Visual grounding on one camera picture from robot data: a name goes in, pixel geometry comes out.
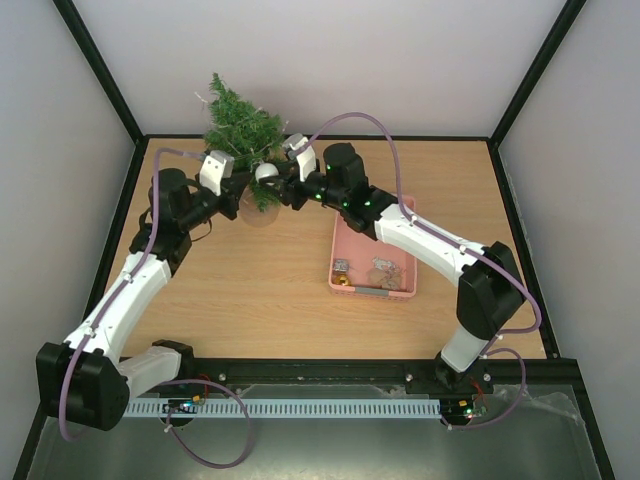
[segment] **pink tray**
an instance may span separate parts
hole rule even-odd
[[[415,199],[407,195],[403,198],[407,207],[414,210]],[[391,260],[404,270],[401,290],[385,290],[369,284],[367,272],[374,267],[373,257]],[[331,282],[333,264],[337,258],[349,262],[349,280],[354,286],[346,287]],[[371,240],[362,233],[354,232],[340,214],[336,214],[331,263],[329,263],[329,287],[333,293],[406,301],[416,294],[417,282],[418,261],[414,256],[391,245]]]

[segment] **wooden table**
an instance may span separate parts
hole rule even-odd
[[[323,149],[335,142],[318,141]],[[353,141],[372,184],[395,191],[393,161],[384,141]],[[111,280],[122,268],[138,216],[149,206],[152,158],[161,146],[203,151],[201,140],[152,139],[116,254]],[[484,142],[400,141],[403,189],[428,220],[486,245],[500,240],[515,252]],[[193,177],[200,164],[165,155]],[[124,355],[165,338],[190,344],[199,357],[304,359],[433,358],[458,321],[456,289],[426,265],[406,303],[332,295],[327,285],[335,213],[309,202],[300,212],[281,208],[263,229],[213,219],[213,232],[195,243],[176,276],[151,303]],[[533,323],[525,305],[507,324]],[[538,333],[506,337],[500,346],[544,358]]]

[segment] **black bracket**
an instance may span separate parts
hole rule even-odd
[[[36,356],[40,402],[47,415],[58,417],[60,392],[74,350],[45,343]],[[82,352],[67,397],[67,419],[100,430],[111,430],[129,403],[129,387],[101,351]]]

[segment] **small christmas tree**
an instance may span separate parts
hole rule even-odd
[[[205,133],[208,150],[222,150],[235,157],[234,170],[255,170],[263,161],[277,163],[282,143],[282,120],[256,108],[225,87],[217,73],[209,86],[217,99],[209,104],[213,128]],[[249,183],[253,199],[261,212],[279,205],[278,198],[255,178]]]

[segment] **purple tube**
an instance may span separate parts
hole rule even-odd
[[[160,205],[160,193],[159,193],[158,184],[160,183],[159,181],[160,155],[162,155],[163,153],[172,153],[174,155],[179,155],[181,157],[191,157],[191,158],[200,158],[200,155],[201,155],[200,153],[183,152],[182,150],[175,150],[173,148],[159,148],[158,150],[156,150],[156,154],[153,157],[153,204],[151,208],[151,219],[152,219],[151,234],[149,235],[147,248],[144,249],[142,257],[140,257],[140,260],[138,261],[136,266],[133,267],[133,270],[131,270],[132,277],[135,277],[136,273],[140,271],[144,263],[147,261],[147,258],[149,257],[149,253],[151,252],[151,249],[153,248],[153,245],[156,241],[156,237],[158,236],[159,220],[157,215],[153,215],[153,213],[158,211],[159,205]],[[96,318],[93,320],[93,322],[91,322],[92,329],[95,330],[98,327],[98,325],[100,325],[100,322],[102,321],[105,314],[107,313],[107,310],[109,310],[109,307],[111,307],[111,305],[116,300],[116,298],[118,298],[118,295],[120,295],[122,290],[124,290],[124,288],[128,284],[129,282],[127,282],[126,280],[121,281],[120,284],[117,286],[117,288],[109,296],[109,298],[105,300],[105,302],[102,304],[102,307],[98,311]],[[84,347],[86,347],[90,338],[91,337],[89,335],[85,335],[83,339],[80,341],[80,343],[78,344],[75,351],[73,352],[73,355],[71,356],[71,360],[69,361],[69,366],[67,367],[67,371],[64,374],[64,379],[62,381],[62,388],[60,390],[60,403],[58,405],[58,423],[60,425],[60,435],[62,435],[62,438],[64,438],[67,442],[73,442],[77,440],[78,438],[80,438],[80,435],[82,435],[83,433],[83,432],[80,432],[80,434],[78,435],[72,435],[69,432],[69,429],[67,427],[67,399],[69,397],[69,387],[71,385],[71,378],[73,377],[73,372],[75,370],[76,364],[78,363],[80,354],[82,353]]]

